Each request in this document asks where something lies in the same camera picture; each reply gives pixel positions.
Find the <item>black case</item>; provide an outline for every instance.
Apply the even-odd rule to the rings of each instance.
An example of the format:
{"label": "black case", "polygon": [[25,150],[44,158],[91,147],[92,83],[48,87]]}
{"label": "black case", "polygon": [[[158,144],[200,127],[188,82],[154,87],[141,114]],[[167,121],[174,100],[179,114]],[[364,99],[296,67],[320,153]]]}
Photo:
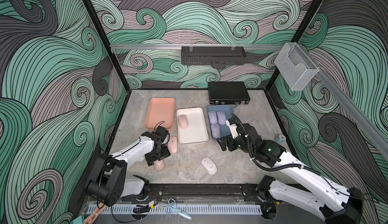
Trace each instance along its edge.
{"label": "black case", "polygon": [[251,98],[244,82],[208,82],[211,105],[247,105]]}

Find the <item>blue tray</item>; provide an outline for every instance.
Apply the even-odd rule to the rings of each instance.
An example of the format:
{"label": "blue tray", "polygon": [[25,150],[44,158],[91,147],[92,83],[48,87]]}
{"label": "blue tray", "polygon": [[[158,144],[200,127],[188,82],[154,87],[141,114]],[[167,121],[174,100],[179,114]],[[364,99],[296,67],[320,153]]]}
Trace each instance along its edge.
{"label": "blue tray", "polygon": [[[207,111],[211,111],[211,110],[216,111],[216,112],[217,111],[224,111],[225,115],[226,115],[226,120],[230,118],[230,114],[233,114],[233,109],[230,105],[209,105],[207,107]],[[221,131],[221,137],[222,136],[229,136],[231,134],[230,130],[229,130],[229,126],[227,126],[226,124],[220,125],[220,131]]]}

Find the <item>purple computer mouse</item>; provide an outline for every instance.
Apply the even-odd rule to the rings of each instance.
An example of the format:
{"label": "purple computer mouse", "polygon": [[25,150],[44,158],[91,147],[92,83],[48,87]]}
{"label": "purple computer mouse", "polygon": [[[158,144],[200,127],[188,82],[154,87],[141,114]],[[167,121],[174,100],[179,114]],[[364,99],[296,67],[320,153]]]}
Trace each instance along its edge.
{"label": "purple computer mouse", "polygon": [[221,138],[220,126],[218,124],[211,124],[210,129],[211,137],[213,137],[214,139]]}
{"label": "purple computer mouse", "polygon": [[226,115],[224,111],[217,111],[217,118],[220,125],[226,124]]}
{"label": "purple computer mouse", "polygon": [[216,124],[218,122],[216,111],[214,111],[214,110],[208,111],[208,116],[209,116],[209,123],[210,124]]}

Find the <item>aluminum rail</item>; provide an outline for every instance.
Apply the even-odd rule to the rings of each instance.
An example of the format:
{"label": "aluminum rail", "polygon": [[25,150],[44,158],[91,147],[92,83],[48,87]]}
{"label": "aluminum rail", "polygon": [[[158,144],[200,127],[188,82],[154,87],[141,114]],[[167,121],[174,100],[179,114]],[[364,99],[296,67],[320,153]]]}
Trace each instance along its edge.
{"label": "aluminum rail", "polygon": [[111,44],[112,50],[181,50],[183,46],[242,46],[245,50],[280,51],[284,44],[157,44],[157,43],[133,43]]}

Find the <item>tray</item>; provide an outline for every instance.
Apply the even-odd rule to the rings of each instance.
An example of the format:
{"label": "tray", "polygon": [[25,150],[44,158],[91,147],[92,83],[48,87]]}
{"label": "tray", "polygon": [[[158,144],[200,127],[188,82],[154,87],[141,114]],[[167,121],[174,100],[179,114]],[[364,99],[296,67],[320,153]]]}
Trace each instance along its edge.
{"label": "tray", "polygon": [[[178,116],[186,115],[189,127],[179,127]],[[188,108],[177,110],[178,140],[185,144],[204,144],[209,140],[206,129],[205,117],[201,108]]]}
{"label": "tray", "polygon": [[[211,110],[216,111],[216,112],[217,111],[224,111],[225,115],[226,115],[226,120],[230,118],[230,114],[233,114],[233,109],[230,105],[209,105],[207,107],[207,111],[211,111]],[[227,126],[227,125],[220,125],[220,131],[221,131],[221,137],[222,136],[229,136],[231,134],[230,130],[229,130],[229,126]]]}
{"label": "tray", "polygon": [[144,126],[148,131],[153,131],[155,126],[164,120],[161,124],[168,131],[171,130],[174,121],[174,98],[152,98],[149,102],[146,123]]}

